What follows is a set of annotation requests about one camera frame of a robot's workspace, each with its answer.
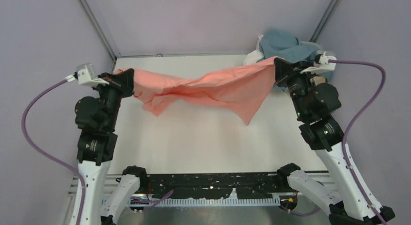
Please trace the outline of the pink t-shirt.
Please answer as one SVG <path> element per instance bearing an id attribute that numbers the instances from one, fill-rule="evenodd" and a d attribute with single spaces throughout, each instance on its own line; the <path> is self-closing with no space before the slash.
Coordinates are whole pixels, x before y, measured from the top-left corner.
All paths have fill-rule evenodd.
<path id="1" fill-rule="evenodd" d="M 133 97 L 144 110 L 161 115 L 172 103 L 183 100 L 192 105 L 227 109 L 248 125 L 275 84 L 279 57 L 208 72 L 199 78 L 187 79 L 169 74 L 116 67 L 115 76 L 133 73 Z"/>

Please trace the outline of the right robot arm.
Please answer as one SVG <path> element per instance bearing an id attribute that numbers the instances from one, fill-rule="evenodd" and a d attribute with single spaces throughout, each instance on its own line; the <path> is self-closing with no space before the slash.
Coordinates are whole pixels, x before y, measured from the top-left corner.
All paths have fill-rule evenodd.
<path id="1" fill-rule="evenodd" d="M 275 84 L 287 88 L 302 138 L 320 158 L 336 186 L 332 191 L 290 163 L 277 170 L 289 188 L 305 195 L 325 212 L 332 225 L 385 225 L 395 217 L 382 205 L 361 176 L 341 129 L 332 113 L 341 107 L 337 89 L 315 76 L 335 70 L 339 60 L 318 54 L 314 61 L 290 63 L 275 58 Z"/>

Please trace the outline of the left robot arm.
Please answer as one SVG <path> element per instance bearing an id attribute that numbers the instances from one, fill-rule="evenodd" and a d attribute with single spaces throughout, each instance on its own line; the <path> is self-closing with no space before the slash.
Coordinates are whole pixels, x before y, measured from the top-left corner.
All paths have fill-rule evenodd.
<path id="1" fill-rule="evenodd" d="M 79 85 L 98 91 L 75 105 L 75 123 L 81 130 L 78 141 L 77 187 L 71 225 L 115 225 L 135 193 L 147 194 L 149 177 L 145 168 L 128 166 L 107 201 L 103 190 L 118 136 L 115 125 L 123 98 L 134 93 L 134 70 L 117 74 L 94 73 L 92 64 L 77 67 L 72 76 Z"/>

